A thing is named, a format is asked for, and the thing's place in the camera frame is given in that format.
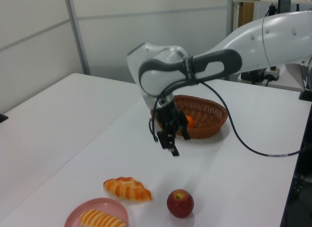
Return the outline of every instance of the brown basket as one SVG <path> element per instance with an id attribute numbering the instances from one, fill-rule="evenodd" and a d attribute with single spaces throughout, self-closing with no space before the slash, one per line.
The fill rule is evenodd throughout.
<path id="1" fill-rule="evenodd" d="M 193 96 L 176 95 L 175 104 L 185 115 L 194 119 L 194 128 L 188 128 L 190 137 L 204 139 L 215 135 L 228 118 L 223 106 L 206 99 Z"/>

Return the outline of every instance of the black cable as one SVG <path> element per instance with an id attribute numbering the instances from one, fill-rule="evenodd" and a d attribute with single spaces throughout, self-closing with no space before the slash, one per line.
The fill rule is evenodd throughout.
<path id="1" fill-rule="evenodd" d="M 270 76 L 268 77 L 267 83 L 265 84 L 265 87 L 268 87 L 269 82 L 271 81 Z"/>
<path id="2" fill-rule="evenodd" d="M 310 150 L 312 148 L 312 146 L 309 146 L 308 148 L 304 148 L 302 150 L 298 150 L 296 152 L 293 152 L 293 153 L 289 153 L 289 154 L 280 154 L 280 155 L 270 155 L 270 154 L 265 154 L 265 153 L 261 153 L 261 152 L 258 152 L 256 150 L 253 150 L 251 149 L 249 146 L 247 146 L 244 141 L 240 138 L 240 136 L 238 135 L 236 129 L 235 129 L 235 126 L 234 126 L 234 123 L 233 123 L 233 120 L 232 120 L 232 117 L 231 117 L 231 114 L 230 114 L 230 111 L 228 109 L 228 106 L 226 105 L 226 103 L 224 102 L 224 100 L 222 99 L 222 97 L 212 88 L 210 87 L 208 84 L 206 84 L 205 82 L 200 82 L 201 84 L 203 84 L 204 86 L 206 86 L 207 88 L 209 88 L 212 92 L 214 92 L 218 98 L 221 100 L 221 102 L 223 103 L 227 113 L 228 113 L 228 116 L 229 116 L 229 119 L 230 119 L 230 122 L 231 122 L 231 125 L 232 125 L 232 128 L 233 128 L 233 131 L 236 135 L 236 137 L 238 138 L 238 140 L 248 149 L 250 150 L 251 152 L 253 153 L 256 153 L 258 155 L 262 155 L 262 156 L 266 156 L 266 157 L 288 157 L 288 156 L 292 156 L 292 155 L 296 155 L 296 154 L 299 154 L 299 153 L 303 153 L 307 150 Z"/>
<path id="3" fill-rule="evenodd" d="M 285 227 L 287 227 L 287 210 L 285 208 Z"/>

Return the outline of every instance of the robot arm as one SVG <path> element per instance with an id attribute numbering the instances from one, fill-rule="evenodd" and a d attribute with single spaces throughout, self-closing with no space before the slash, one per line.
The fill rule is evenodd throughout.
<path id="1" fill-rule="evenodd" d="M 144 43 L 128 54 L 127 63 L 147 106 L 162 125 L 163 131 L 157 133 L 162 147 L 178 155 L 175 133 L 181 130 L 185 139 L 189 136 L 187 120 L 173 102 L 175 89 L 311 55 L 312 12 L 305 11 L 250 22 L 193 57 L 179 46 Z"/>

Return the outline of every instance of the red apple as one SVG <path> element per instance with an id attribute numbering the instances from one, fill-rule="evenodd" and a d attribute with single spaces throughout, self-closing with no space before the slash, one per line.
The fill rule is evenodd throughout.
<path id="1" fill-rule="evenodd" d="M 191 214 L 194 207 L 194 200 L 186 190 L 177 189 L 169 194 L 167 207 L 175 217 L 185 218 Z"/>

